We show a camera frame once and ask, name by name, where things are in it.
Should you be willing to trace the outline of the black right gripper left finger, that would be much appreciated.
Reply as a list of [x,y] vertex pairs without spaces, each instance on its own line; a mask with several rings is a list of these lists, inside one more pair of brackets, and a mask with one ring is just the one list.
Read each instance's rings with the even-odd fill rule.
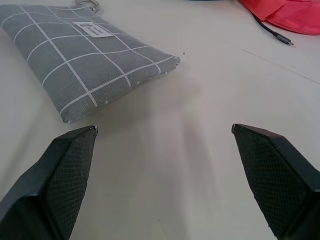
[[98,128],[55,138],[0,202],[2,240],[68,240],[84,199]]

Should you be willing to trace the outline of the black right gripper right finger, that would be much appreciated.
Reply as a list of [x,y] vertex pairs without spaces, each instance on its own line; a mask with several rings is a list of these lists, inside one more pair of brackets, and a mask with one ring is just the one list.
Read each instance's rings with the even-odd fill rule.
[[320,172],[282,135],[235,123],[245,176],[278,240],[320,238]]

